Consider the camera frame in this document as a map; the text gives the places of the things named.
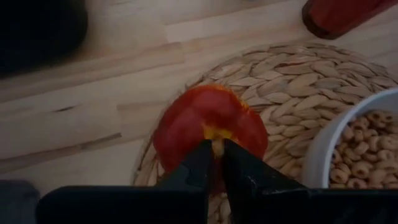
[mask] woven placemat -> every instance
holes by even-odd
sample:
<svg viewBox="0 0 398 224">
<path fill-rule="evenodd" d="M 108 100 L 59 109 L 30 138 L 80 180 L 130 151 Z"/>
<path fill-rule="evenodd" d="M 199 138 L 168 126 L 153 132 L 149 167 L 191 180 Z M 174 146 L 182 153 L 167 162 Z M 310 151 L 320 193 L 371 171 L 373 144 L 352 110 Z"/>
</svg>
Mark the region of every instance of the woven placemat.
<svg viewBox="0 0 398 224">
<path fill-rule="evenodd" d="M 287 43 L 233 55 L 187 83 L 180 93 L 209 83 L 232 89 L 260 114 L 269 133 L 264 162 L 300 181 L 303 156 L 319 130 L 363 98 L 397 86 L 398 77 L 334 46 Z M 134 185 L 155 185 L 163 174 L 150 135 Z M 210 199 L 209 223 L 227 223 L 229 213 L 225 194 Z"/>
</svg>

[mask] red object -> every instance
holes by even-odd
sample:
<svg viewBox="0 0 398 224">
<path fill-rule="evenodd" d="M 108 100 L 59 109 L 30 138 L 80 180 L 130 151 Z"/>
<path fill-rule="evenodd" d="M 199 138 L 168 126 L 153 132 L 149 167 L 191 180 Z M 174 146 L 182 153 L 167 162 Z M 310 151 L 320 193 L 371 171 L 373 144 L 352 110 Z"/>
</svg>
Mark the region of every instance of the red object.
<svg viewBox="0 0 398 224">
<path fill-rule="evenodd" d="M 396 3 L 398 0 L 309 0 L 302 16 L 317 37 L 335 39 Z"/>
<path fill-rule="evenodd" d="M 221 85 L 192 88 L 164 113 L 153 135 L 155 150 L 166 172 L 171 172 L 204 139 L 228 138 L 262 158 L 268 145 L 261 118 L 231 90 Z M 223 191 L 216 159 L 216 187 Z"/>
</svg>

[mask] cereal ring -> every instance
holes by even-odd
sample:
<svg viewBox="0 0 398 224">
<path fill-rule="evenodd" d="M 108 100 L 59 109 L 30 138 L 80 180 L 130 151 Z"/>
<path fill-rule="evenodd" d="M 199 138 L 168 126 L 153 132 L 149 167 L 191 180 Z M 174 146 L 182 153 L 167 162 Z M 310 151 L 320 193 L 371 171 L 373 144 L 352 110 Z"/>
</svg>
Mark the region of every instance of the cereal ring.
<svg viewBox="0 0 398 224">
<path fill-rule="evenodd" d="M 368 140 L 368 144 L 369 144 L 369 150 L 372 152 L 377 152 L 379 150 L 379 141 L 380 141 L 380 137 L 379 136 L 372 136 L 369 138 Z"/>
<path fill-rule="evenodd" d="M 344 152 L 344 150 L 348 147 L 347 142 L 343 142 L 336 147 L 336 150 L 340 153 L 340 155 Z"/>
<path fill-rule="evenodd" d="M 377 155 L 371 154 L 371 153 L 365 153 L 365 154 L 363 154 L 363 155 L 362 155 L 362 158 L 363 158 L 365 161 L 368 161 L 368 162 L 377 162 L 377 161 L 379 160 L 379 158 L 377 157 Z"/>
<path fill-rule="evenodd" d="M 351 173 L 360 179 L 366 179 L 369 176 L 369 168 L 362 162 L 356 162 L 351 168 Z"/>
<path fill-rule="evenodd" d="M 355 154 L 352 148 L 346 148 L 346 150 L 344 150 L 344 155 L 349 157 L 352 161 L 358 161 L 361 159 L 361 156 Z"/>
<path fill-rule="evenodd" d="M 343 131 L 343 139 L 345 139 L 346 141 L 349 141 L 353 137 L 354 137 L 353 130 L 349 126 L 346 126 L 346 128 Z"/>
<path fill-rule="evenodd" d="M 370 137 L 372 137 L 372 133 L 370 133 L 370 130 L 364 130 L 364 131 L 363 131 L 363 139 L 366 141 L 366 140 L 368 140 Z"/>
<path fill-rule="evenodd" d="M 382 184 L 368 183 L 368 188 L 370 188 L 370 189 L 383 189 L 384 186 Z"/>
<path fill-rule="evenodd" d="M 344 156 L 343 157 L 343 161 L 344 161 L 344 163 L 345 164 L 347 164 L 347 165 L 349 165 L 349 166 L 351 166 L 354 162 L 349 158 L 349 157 L 347 157 L 347 156 Z"/>
<path fill-rule="evenodd" d="M 380 136 L 388 136 L 390 134 L 390 133 L 388 133 L 387 130 L 384 130 L 384 129 L 380 129 L 378 132 L 379 132 Z"/>
<path fill-rule="evenodd" d="M 382 169 L 376 169 L 369 174 L 369 183 L 380 184 L 387 176 L 387 172 Z"/>
<path fill-rule="evenodd" d="M 395 161 L 381 161 L 375 167 L 377 169 L 384 169 L 387 174 L 393 174 L 398 170 L 398 164 Z"/>
<path fill-rule="evenodd" d="M 389 111 L 383 111 L 382 122 L 384 123 L 391 123 L 393 122 L 394 118 L 392 117 L 392 113 Z"/>
<path fill-rule="evenodd" d="M 389 134 L 388 136 L 391 137 L 395 141 L 398 140 L 398 134 Z"/>
<path fill-rule="evenodd" d="M 331 189 L 344 189 L 346 188 L 345 184 L 330 184 L 329 188 Z"/>
<path fill-rule="evenodd" d="M 381 111 L 372 111 L 366 115 L 370 123 L 377 128 L 385 128 L 384 113 Z"/>
<path fill-rule="evenodd" d="M 389 125 L 386 130 L 390 133 L 390 134 L 398 134 L 398 126 L 395 125 Z"/>
<path fill-rule="evenodd" d="M 373 170 L 373 164 L 368 161 L 361 161 L 369 170 Z"/>
<path fill-rule="evenodd" d="M 362 130 L 354 130 L 354 140 L 355 142 L 362 142 L 364 139 Z"/>
<path fill-rule="evenodd" d="M 355 130 L 361 130 L 361 131 L 365 131 L 368 129 L 368 127 L 360 122 L 360 121 L 355 121 L 352 125 L 351 128 L 355 131 Z"/>
<path fill-rule="evenodd" d="M 379 133 L 375 129 L 368 129 L 367 131 L 371 134 L 371 136 L 378 136 L 379 135 Z"/>
<path fill-rule="evenodd" d="M 330 171 L 330 179 L 337 184 L 345 184 L 348 180 L 348 174 L 339 169 L 333 169 Z"/>
<path fill-rule="evenodd" d="M 369 127 L 371 124 L 369 120 L 365 116 L 360 116 L 357 120 L 357 122 L 361 123 L 363 126 L 366 127 L 366 129 Z"/>
<path fill-rule="evenodd" d="M 383 149 L 387 150 L 395 150 L 397 149 L 397 141 L 395 141 L 392 137 L 390 136 L 382 136 L 380 137 L 380 146 Z"/>
<path fill-rule="evenodd" d="M 340 163 L 338 163 L 335 167 L 336 167 L 337 169 L 339 169 L 339 170 L 344 171 L 346 174 L 351 175 L 351 169 L 349 169 L 349 167 L 347 166 L 347 164 L 340 162 Z"/>
<path fill-rule="evenodd" d="M 387 189 L 398 189 L 398 183 L 386 184 Z"/>
<path fill-rule="evenodd" d="M 347 188 L 351 189 L 366 189 L 368 186 L 364 180 L 352 178 L 347 182 Z"/>
<path fill-rule="evenodd" d="M 337 150 L 333 151 L 333 155 L 331 156 L 331 161 L 334 164 L 341 162 L 341 155 Z"/>
<path fill-rule="evenodd" d="M 382 181 L 383 184 L 390 184 L 394 182 L 398 182 L 398 179 L 394 176 L 394 174 L 387 174 L 387 176 Z"/>
<path fill-rule="evenodd" d="M 358 146 L 353 150 L 355 154 L 362 155 L 369 149 L 369 145 L 366 142 L 360 142 Z"/>
<path fill-rule="evenodd" d="M 386 150 L 386 149 L 378 151 L 377 157 L 382 161 L 395 159 L 394 153 L 392 153 L 390 150 Z"/>
</svg>

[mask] red bottle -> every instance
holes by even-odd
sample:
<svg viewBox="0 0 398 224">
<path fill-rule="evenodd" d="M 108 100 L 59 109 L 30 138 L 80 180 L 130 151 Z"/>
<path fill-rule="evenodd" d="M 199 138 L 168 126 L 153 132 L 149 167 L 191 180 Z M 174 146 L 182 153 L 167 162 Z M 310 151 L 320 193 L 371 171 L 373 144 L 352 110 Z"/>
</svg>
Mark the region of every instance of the red bottle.
<svg viewBox="0 0 398 224">
<path fill-rule="evenodd" d="M 311 33 L 335 39 L 396 3 L 398 0 L 308 0 L 302 16 Z"/>
</svg>

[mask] light wood grain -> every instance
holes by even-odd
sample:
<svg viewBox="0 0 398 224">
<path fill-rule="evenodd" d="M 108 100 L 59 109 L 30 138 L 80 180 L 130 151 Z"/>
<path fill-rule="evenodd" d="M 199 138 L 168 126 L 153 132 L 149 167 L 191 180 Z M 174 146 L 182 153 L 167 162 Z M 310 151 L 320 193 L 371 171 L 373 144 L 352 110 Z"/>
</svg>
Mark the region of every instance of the light wood grain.
<svg viewBox="0 0 398 224">
<path fill-rule="evenodd" d="M 28 180 L 42 195 L 66 185 L 129 185 L 141 144 L 137 140 L 82 152 L 1 174 L 0 179 Z"/>
<path fill-rule="evenodd" d="M 398 6 L 337 40 L 301 20 L 306 0 L 86 0 L 72 58 L 0 80 L 0 179 L 44 194 L 71 184 L 130 184 L 142 138 L 184 83 L 257 45 L 312 41 L 398 72 Z"/>
<path fill-rule="evenodd" d="M 41 113 L 0 124 L 0 159 L 74 146 L 120 133 L 113 103 L 95 103 Z"/>
</svg>

